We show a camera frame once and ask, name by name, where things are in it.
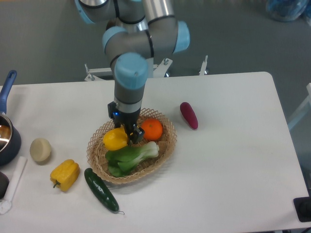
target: cucumber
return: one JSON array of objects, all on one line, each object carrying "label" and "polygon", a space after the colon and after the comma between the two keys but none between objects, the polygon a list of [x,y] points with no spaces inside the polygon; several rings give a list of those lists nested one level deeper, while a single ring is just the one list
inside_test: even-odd
[{"label": "cucumber", "polygon": [[103,180],[97,176],[91,168],[85,169],[84,177],[86,179],[86,183],[97,199],[108,210],[114,212],[115,214],[119,213],[119,205]]}]

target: purple sweet potato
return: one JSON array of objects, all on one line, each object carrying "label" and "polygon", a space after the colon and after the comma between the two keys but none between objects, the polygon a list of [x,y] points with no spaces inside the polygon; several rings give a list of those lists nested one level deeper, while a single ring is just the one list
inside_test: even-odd
[{"label": "purple sweet potato", "polygon": [[198,123],[198,119],[196,118],[196,115],[191,105],[188,102],[181,103],[180,111],[184,119],[186,120],[186,122],[189,124],[189,126],[193,130],[196,130],[199,126],[199,123]]}]

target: potato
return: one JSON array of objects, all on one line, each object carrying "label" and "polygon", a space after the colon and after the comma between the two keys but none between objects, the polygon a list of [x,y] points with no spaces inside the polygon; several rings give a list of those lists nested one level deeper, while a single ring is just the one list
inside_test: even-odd
[{"label": "potato", "polygon": [[46,160],[51,154],[51,145],[45,138],[36,138],[30,145],[30,155],[36,162]]}]

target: pot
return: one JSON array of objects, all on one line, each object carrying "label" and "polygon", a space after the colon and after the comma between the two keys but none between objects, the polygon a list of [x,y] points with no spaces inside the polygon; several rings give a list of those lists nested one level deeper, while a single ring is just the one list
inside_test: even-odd
[{"label": "pot", "polygon": [[17,72],[11,70],[0,92],[0,166],[11,162],[21,146],[20,134],[6,116],[6,101],[16,76]]}]

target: woven basket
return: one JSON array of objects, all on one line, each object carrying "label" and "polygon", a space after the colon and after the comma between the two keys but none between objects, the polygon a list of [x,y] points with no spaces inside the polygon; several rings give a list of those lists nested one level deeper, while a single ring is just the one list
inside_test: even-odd
[{"label": "woven basket", "polygon": [[[158,111],[143,108],[140,112],[137,125],[140,126],[142,122],[148,118],[158,119],[163,126],[163,134],[156,141],[160,148],[159,156],[144,160],[128,176],[118,178],[112,176],[108,171],[108,161],[105,158],[107,149],[103,145],[103,136],[114,128],[114,123],[110,120],[93,134],[87,147],[87,161],[99,177],[114,184],[133,182],[147,174],[150,174],[151,172],[154,172],[171,156],[174,151],[177,138],[176,130],[174,129],[173,124],[168,118]],[[143,139],[140,143],[133,146],[142,146],[146,143],[148,143],[148,141]]]}]

